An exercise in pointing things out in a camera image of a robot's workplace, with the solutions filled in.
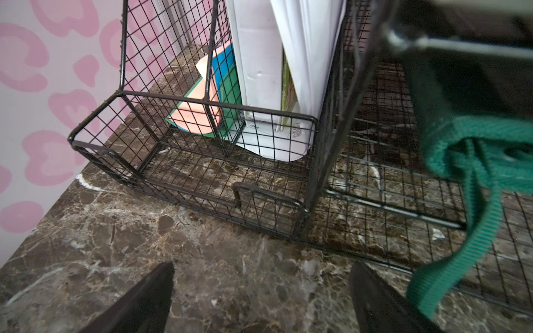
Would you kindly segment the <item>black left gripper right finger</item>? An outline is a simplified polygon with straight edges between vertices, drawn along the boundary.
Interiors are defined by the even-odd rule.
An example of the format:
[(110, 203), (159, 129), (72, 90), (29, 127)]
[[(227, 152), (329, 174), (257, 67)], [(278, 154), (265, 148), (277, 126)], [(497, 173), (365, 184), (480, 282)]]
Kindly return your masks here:
[(361, 332), (442, 331), (364, 263), (353, 263), (348, 285)]

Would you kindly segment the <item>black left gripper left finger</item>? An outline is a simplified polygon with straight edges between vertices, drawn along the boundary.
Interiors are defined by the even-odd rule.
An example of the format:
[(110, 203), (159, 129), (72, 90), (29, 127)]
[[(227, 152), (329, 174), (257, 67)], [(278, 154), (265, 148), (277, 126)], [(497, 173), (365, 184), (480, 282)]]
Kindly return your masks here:
[(174, 265), (155, 267), (82, 332), (164, 332), (174, 288)]

